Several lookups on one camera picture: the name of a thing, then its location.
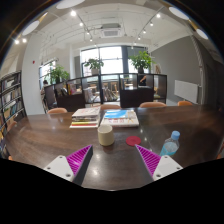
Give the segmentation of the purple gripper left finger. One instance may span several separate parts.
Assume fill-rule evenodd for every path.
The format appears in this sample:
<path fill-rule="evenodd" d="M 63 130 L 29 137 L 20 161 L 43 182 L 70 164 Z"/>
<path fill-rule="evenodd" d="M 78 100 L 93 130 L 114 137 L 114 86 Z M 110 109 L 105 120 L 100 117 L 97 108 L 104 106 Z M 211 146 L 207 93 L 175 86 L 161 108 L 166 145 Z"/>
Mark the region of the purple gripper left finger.
<path fill-rule="evenodd" d="M 44 170 L 81 186 L 92 155 L 93 146 L 88 145 L 68 156 L 57 156 Z"/>

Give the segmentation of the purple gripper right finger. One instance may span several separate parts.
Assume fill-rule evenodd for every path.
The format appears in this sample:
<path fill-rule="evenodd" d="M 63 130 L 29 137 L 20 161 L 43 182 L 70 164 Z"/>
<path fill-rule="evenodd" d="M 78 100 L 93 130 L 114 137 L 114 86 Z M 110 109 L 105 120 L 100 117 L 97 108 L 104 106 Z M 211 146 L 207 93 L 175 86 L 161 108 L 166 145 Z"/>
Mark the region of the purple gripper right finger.
<path fill-rule="evenodd" d="M 139 152 L 148 173 L 154 181 L 182 169 L 182 166 L 168 155 L 159 156 L 140 145 L 135 145 L 135 147 Z"/>

